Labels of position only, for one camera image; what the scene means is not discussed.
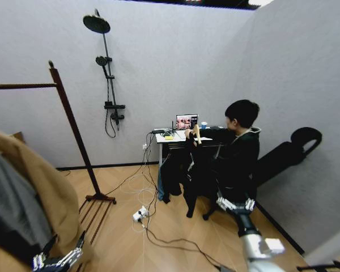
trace clothes rack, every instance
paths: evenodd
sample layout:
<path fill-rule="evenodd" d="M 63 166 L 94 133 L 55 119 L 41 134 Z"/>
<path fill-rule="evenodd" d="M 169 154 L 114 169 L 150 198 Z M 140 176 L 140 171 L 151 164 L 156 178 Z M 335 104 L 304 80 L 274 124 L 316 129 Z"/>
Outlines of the clothes rack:
<path fill-rule="evenodd" d="M 105 218 L 105 216 L 106 216 L 106 214 L 108 212 L 108 209 L 109 209 L 111 203 L 113 203 L 115 205 L 116 204 L 116 199 L 114 197 L 108 197 L 107 195 L 103 194 L 100 191 L 100 188 L 98 186 L 95 174 L 93 172 L 93 167 L 91 165 L 90 159 L 88 158 L 88 154 L 87 154 L 86 148 L 85 148 L 84 143 L 82 141 L 82 137 L 80 135 L 80 132 L 79 132 L 79 129 L 78 129 L 78 126 L 77 126 L 77 122 L 76 122 L 76 120 L 74 118 L 71 106 L 69 104 L 68 97 L 67 97 L 66 91 L 64 89 L 64 86 L 62 84 L 62 80 L 61 80 L 61 77 L 59 75 L 59 72 L 58 72 L 58 70 L 56 68 L 54 68 L 54 65 L 53 65 L 52 61 L 49 61 L 49 67 L 50 67 L 49 68 L 50 74 L 52 75 L 52 78 L 53 78 L 53 83 L 0 84 L 0 90 L 28 89 L 28 88 L 53 88 L 53 87 L 55 87 L 57 89 L 59 98 L 61 99 L 63 108 L 64 108 L 64 110 L 66 112 L 69 124 L 70 124 L 70 126 L 72 128 L 75 140 L 77 142 L 79 151 L 80 151 L 80 153 L 82 155 L 82 158 L 83 158 L 83 161 L 84 161 L 84 163 L 86 165 L 86 170 L 88 171 L 88 175 L 90 176 L 93 188 L 95 190 L 95 194 L 94 195 L 87 195 L 86 196 L 85 202 L 81 205 L 81 207 L 79 209 L 79 213 L 80 213 L 80 211 L 82 210 L 82 208 L 84 207 L 84 205 L 87 202 L 93 201 L 89 205 L 89 208 L 87 209 L 84 217 L 82 218 L 81 223 L 83 223 L 85 217 L 90 213 L 90 210 L 94 206 L 95 201 L 101 201 L 100 204 L 99 204 L 99 207 L 97 208 L 97 210 L 95 211 L 92 219 L 90 220 L 90 223 L 86 227 L 86 231 L 88 231 L 88 229 L 90 228 L 90 226 L 94 222 L 94 219 L 97 216 L 97 214 L 98 214 L 98 212 L 99 212 L 103 202 L 107 202 L 108 203 L 107 204 L 107 208 L 105 209 L 105 211 L 104 211 L 104 213 L 103 213 L 103 215 L 101 217 L 101 220 L 100 220 L 100 222 L 99 222 L 99 224 L 98 224 L 98 226 L 96 228 L 96 231 L 95 231 L 95 233 L 93 234 L 93 236 L 91 238 L 91 244 L 92 244 L 94 239 L 95 239 L 95 237 L 96 237 L 96 235 L 97 235 L 97 233 L 98 233 L 98 230 L 99 230 L 99 228 L 100 228 L 100 226 L 101 226 L 101 224 L 102 224 L 102 222 L 103 222 L 103 220 L 104 220 L 104 218 Z"/>

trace brown jacket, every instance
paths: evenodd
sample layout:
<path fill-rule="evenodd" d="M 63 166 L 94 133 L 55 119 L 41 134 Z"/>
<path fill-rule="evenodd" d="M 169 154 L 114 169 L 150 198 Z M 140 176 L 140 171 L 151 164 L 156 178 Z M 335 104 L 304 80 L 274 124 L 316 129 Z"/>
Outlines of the brown jacket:
<path fill-rule="evenodd" d="M 0 153 L 38 192 L 44 212 L 58 235 L 51 253 L 66 255 L 74 249 L 83 230 L 79 223 L 78 198 L 75 190 L 55 168 L 21 141 L 0 132 Z M 93 250 L 86 240 L 82 261 Z"/>

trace herringbone floor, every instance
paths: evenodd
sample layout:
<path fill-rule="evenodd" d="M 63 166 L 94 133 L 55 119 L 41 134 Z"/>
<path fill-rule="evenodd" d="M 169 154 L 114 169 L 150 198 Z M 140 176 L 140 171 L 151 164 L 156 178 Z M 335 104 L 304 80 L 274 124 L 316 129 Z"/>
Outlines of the herringbone floor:
<path fill-rule="evenodd" d="M 103 193 L 114 189 L 125 178 L 129 177 L 139 167 L 113 167 L 95 169 L 95 175 Z M 151 175 L 157 183 L 158 166 L 150 166 Z M 87 194 L 94 190 L 86 170 L 71 171 L 67 176 L 78 193 L 79 203 Z M 179 249 L 162 248 L 152 244 L 140 224 L 131 226 L 131 216 L 141 208 L 141 202 L 149 203 L 153 196 L 151 192 L 141 194 L 129 193 L 149 187 L 142 176 L 127 180 L 121 190 L 117 189 L 110 196 L 117 200 L 116 205 L 111 205 L 93 242 L 96 257 L 86 267 L 85 271 L 217 271 L 211 266 L 203 255 Z M 81 215 L 89 206 L 83 208 Z M 168 204 L 158 202 L 156 214 L 152 217 L 149 229 L 163 240 L 186 238 L 195 241 L 199 247 L 220 263 L 235 269 L 238 272 L 246 271 L 242 256 L 242 244 L 237 236 L 236 223 L 232 217 L 221 211 L 216 211 L 210 220 L 204 221 L 201 215 L 208 209 L 209 202 L 206 198 L 199 197 L 193 218 L 185 216 L 187 206 L 180 195 L 172 196 Z M 106 205 L 102 205 L 99 214 L 103 213 Z M 89 234 L 94 232 L 101 216 L 93 222 Z M 296 266 L 306 263 L 283 236 L 269 223 L 258 211 L 252 213 L 252 221 L 265 237 L 280 238 L 286 247 L 285 254 L 278 256 L 274 261 L 285 271 L 296 271 Z M 89 213 L 83 224 L 92 218 Z M 173 246 L 195 249 L 195 246 L 186 242 L 172 243 Z"/>

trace table leg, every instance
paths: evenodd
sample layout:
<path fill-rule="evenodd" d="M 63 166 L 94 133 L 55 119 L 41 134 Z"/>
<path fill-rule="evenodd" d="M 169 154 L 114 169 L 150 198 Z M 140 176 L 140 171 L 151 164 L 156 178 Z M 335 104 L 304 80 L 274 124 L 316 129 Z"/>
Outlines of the table leg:
<path fill-rule="evenodd" d="M 159 168 L 161 167 L 161 165 L 163 164 L 163 144 L 161 143 L 160 146 L 160 156 L 159 156 Z"/>

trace robotic hand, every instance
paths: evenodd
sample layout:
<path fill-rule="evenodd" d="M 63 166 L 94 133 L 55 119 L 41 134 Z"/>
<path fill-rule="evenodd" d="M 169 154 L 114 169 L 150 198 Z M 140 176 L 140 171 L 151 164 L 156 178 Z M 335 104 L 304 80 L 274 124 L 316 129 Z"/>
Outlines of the robotic hand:
<path fill-rule="evenodd" d="M 243 242 L 248 271 L 282 272 L 281 268 L 269 261 L 275 255 L 284 252 L 281 241 L 279 239 L 264 239 L 249 217 L 256 202 L 248 198 L 244 203 L 232 203 L 223 198 L 220 192 L 216 202 L 224 211 L 232 214 L 237 222 L 238 235 Z"/>
<path fill-rule="evenodd" d="M 34 256 L 32 271 L 35 272 L 68 271 L 83 254 L 82 247 L 84 243 L 84 235 L 85 232 L 83 231 L 82 235 L 80 236 L 77 242 L 75 249 L 69 251 L 69 253 L 64 257 L 48 258 L 49 252 L 57 239 L 57 235 L 53 236 L 53 238 L 44 246 L 43 251 L 40 254 Z"/>

